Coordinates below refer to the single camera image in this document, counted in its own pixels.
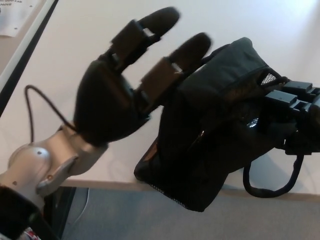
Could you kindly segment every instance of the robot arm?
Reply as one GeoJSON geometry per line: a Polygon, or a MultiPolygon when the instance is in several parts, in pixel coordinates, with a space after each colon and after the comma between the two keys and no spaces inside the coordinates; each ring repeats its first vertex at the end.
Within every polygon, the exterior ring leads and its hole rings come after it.
{"type": "Polygon", "coordinates": [[[39,218],[44,197],[68,177],[88,171],[108,143],[129,136],[149,114],[200,65],[211,41],[199,33],[162,58],[133,89],[122,76],[149,46],[179,19],[172,7],[132,20],[111,41],[110,49],[93,61],[78,88],[71,129],[67,125],[46,140],[18,148],[0,179],[0,233],[17,239],[39,218]]]}

